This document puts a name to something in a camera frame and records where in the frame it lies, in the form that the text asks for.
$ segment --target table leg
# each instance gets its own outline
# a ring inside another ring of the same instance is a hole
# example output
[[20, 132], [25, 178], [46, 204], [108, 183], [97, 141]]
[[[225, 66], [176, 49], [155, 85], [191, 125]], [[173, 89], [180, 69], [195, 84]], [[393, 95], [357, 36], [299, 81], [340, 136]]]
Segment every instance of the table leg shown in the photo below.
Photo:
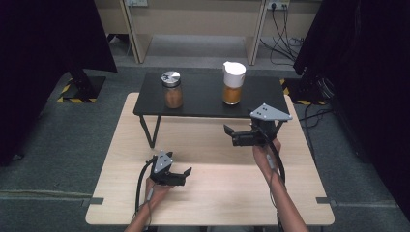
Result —
[[145, 135], [147, 136], [147, 139], [148, 139], [148, 144], [150, 145], [151, 148], [155, 147], [155, 141], [157, 140], [157, 134], [158, 134], [158, 129], [160, 127], [160, 121], [161, 121], [161, 115], [157, 117], [157, 122], [155, 124], [155, 129], [154, 129], [154, 135], [151, 138], [151, 134], [148, 131], [148, 127], [147, 127], [147, 123], [145, 122], [144, 115], [139, 115], [139, 122], [141, 123], [141, 126], [145, 131]]

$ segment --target glass jar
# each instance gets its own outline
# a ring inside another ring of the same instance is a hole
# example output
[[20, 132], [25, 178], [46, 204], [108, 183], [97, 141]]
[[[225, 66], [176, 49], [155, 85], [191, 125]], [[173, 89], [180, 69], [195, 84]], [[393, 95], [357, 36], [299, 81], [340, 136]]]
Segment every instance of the glass jar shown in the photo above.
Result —
[[165, 97], [165, 105], [168, 108], [178, 108], [183, 104], [181, 76], [179, 73], [165, 72], [162, 77], [162, 89]]

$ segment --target black table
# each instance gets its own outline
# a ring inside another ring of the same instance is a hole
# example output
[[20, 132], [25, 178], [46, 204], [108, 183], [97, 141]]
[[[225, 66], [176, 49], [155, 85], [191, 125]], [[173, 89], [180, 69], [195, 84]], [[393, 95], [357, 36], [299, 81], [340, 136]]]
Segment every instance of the black table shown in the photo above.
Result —
[[[250, 118], [249, 112], [266, 103], [289, 114], [279, 79], [269, 76], [246, 76], [241, 101], [235, 105], [222, 100], [223, 73], [192, 74], [180, 72], [184, 104], [166, 107], [161, 85], [161, 72], [147, 72], [133, 114], [138, 115], [148, 143], [154, 148], [161, 116]], [[153, 138], [148, 132], [144, 115], [157, 115]]]

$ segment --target cable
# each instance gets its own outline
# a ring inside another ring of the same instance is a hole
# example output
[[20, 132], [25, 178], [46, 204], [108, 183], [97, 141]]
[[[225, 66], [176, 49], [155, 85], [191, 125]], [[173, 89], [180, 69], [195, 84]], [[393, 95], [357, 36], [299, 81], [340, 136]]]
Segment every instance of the cable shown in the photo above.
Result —
[[279, 156], [279, 152], [278, 152], [277, 148], [275, 147], [275, 145], [272, 141], [269, 141], [268, 145], [269, 145], [269, 147], [271, 148], [272, 152], [275, 155], [275, 158], [276, 158], [277, 163], [278, 163], [278, 168], [279, 168], [279, 176], [281, 177], [281, 179], [283, 181], [283, 185], [284, 185], [285, 180], [286, 180], [286, 175], [285, 175], [285, 172], [284, 172], [283, 163], [282, 163], [281, 158]]
[[[276, 29], [277, 29], [278, 35], [279, 35], [279, 38], [278, 38], [277, 41], [276, 41], [275, 38], [274, 38], [274, 41], [275, 41], [274, 48], [275, 48], [276, 46], [278, 46], [280, 49], [282, 49], [282, 51], [288, 53], [288, 54], [292, 57], [292, 58], [291, 58], [292, 61], [295, 61], [294, 58], [293, 58], [293, 54], [290, 54], [290, 51], [289, 51], [289, 48], [288, 48], [288, 46], [287, 46], [286, 41], [283, 39], [283, 33], [285, 32], [286, 27], [283, 26], [282, 32], [279, 31], [278, 24], [277, 24], [277, 20], [275, 19], [275, 8], [276, 8], [276, 7], [274, 7], [274, 4], [272, 4], [272, 5], [273, 5], [273, 6], [272, 6], [272, 19], [274, 20], [274, 24], [275, 24], [275, 27], [276, 27]], [[284, 48], [282, 48], [282, 47], [278, 44], [279, 41], [282, 41], [282, 42], [283, 42], [283, 44], [284, 44], [284, 46], [287, 48], [287, 50], [285, 50]]]
[[[311, 156], [313, 158], [314, 164], [316, 164], [316, 155], [315, 155], [315, 151], [314, 151], [314, 147], [313, 147], [313, 143], [311, 142], [311, 137], [310, 137], [310, 133], [309, 133], [309, 129], [316, 127], [319, 124], [319, 121], [323, 119], [323, 115], [330, 113], [330, 112], [334, 112], [332, 109], [320, 109], [316, 112], [316, 114], [308, 116], [308, 109], [312, 106], [312, 104], [308, 105], [305, 108], [305, 118], [300, 119], [299, 121], [305, 121], [305, 126], [303, 128], [305, 128], [306, 131], [306, 135], [307, 135], [307, 145], [309, 146], [310, 152], [311, 152]], [[309, 118], [313, 118], [313, 117], [317, 117], [316, 122], [313, 125], [308, 125], [308, 119]]]
[[304, 39], [296, 39], [296, 38], [290, 38], [290, 41], [294, 41], [294, 43], [298, 42], [299, 44], [289, 44], [290, 46], [302, 46], [304, 44]]
[[142, 206], [147, 205], [147, 206], [148, 206], [148, 214], [149, 214], [149, 216], [150, 216], [150, 220], [149, 220], [148, 224], [145, 226], [144, 231], [147, 231], [147, 230], [148, 230], [148, 227], [150, 227], [151, 221], [152, 221], [152, 210], [151, 210], [150, 200], [151, 200], [151, 197], [152, 197], [152, 195], [153, 195], [153, 193], [154, 193], [154, 186], [155, 186], [155, 185], [156, 185], [156, 184], [154, 184], [154, 185], [151, 187], [150, 192], [148, 193], [148, 196], [147, 196], [147, 198], [145, 199], [144, 203], [142, 203], [140, 206], [138, 206], [138, 210], [135, 210], [135, 213], [133, 214], [132, 220], [131, 220], [131, 221], [133, 221], [133, 220], [135, 219], [135, 217], [136, 217], [136, 212], [139, 212], [139, 209], [142, 208]]
[[146, 162], [144, 167], [142, 167], [141, 173], [139, 174], [138, 178], [138, 185], [136, 186], [136, 198], [135, 198], [135, 213], [138, 212], [139, 210], [139, 195], [141, 193], [141, 184], [142, 184], [142, 179], [144, 177], [145, 171], [147, 170], [147, 167], [154, 162], [156, 158], [152, 157], [150, 160]]
[[[278, 24], [277, 24], [277, 21], [275, 19], [275, 9], [276, 9], [276, 7], [277, 7], [277, 5], [275, 3], [273, 3], [272, 4], [272, 19], [274, 21], [276, 30], [278, 32], [278, 39], [276, 40], [275, 38], [273, 38], [273, 40], [275, 42], [274, 46], [269, 46], [266, 43], [264, 43], [262, 40], [260, 40], [260, 41], [263, 43], [263, 45], [265, 47], [267, 47], [268, 49], [271, 50], [270, 61], [271, 61], [272, 64], [274, 64], [274, 65], [285, 65], [285, 66], [293, 67], [293, 64], [275, 63], [272, 59], [274, 51], [281, 54], [281, 55], [283, 55], [283, 56], [285, 56], [286, 58], [288, 58], [292, 62], [295, 62], [296, 56], [299, 54], [298, 52], [296, 52], [295, 50], [293, 50], [290, 47], [290, 41], [289, 41], [289, 38], [287, 36], [287, 18], [288, 18], [287, 6], [286, 5], [282, 6], [282, 8], [283, 8], [283, 23], [284, 24], [283, 24], [283, 28], [282, 28], [281, 32], [278, 29]], [[283, 42], [284, 48], [279, 44], [280, 41]]]
[[287, 37], [287, 18], [288, 18], [288, 16], [289, 16], [289, 11], [287, 10], [287, 5], [284, 5], [284, 6], [283, 6], [283, 9], [284, 9], [284, 13], [283, 13], [284, 25], [283, 25], [283, 28], [284, 28], [284, 35], [285, 35], [286, 41], [287, 41], [286, 47], [287, 47], [287, 49], [289, 50], [289, 53], [291, 54], [291, 56], [296, 60], [296, 57], [293, 55], [292, 52], [295, 52], [296, 55], [299, 55], [299, 53], [296, 52], [295, 50], [293, 50], [293, 49], [290, 47], [290, 45], [289, 45], [289, 44], [290, 44], [289, 38]]
[[[305, 118], [308, 116], [308, 109], [312, 106], [312, 104], [308, 105], [305, 108]], [[313, 148], [313, 144], [311, 142], [311, 138], [310, 138], [310, 134], [308, 132], [308, 120], [305, 120], [305, 127], [306, 127], [306, 134], [307, 134], [307, 142], [308, 142], [308, 146], [310, 148], [310, 152], [311, 152], [311, 156], [313, 158], [313, 162], [316, 165], [316, 156], [314, 154], [314, 148]]]

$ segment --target black curtain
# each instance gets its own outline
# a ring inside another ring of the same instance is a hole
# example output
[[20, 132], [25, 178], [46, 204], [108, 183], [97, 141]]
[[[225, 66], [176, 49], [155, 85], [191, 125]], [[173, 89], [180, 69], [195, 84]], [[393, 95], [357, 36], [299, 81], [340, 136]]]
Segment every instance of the black curtain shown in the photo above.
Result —
[[294, 68], [302, 85], [332, 81], [354, 147], [410, 219], [410, 1], [323, 0]]
[[117, 72], [93, 0], [0, 3], [0, 164], [18, 152], [62, 74]]

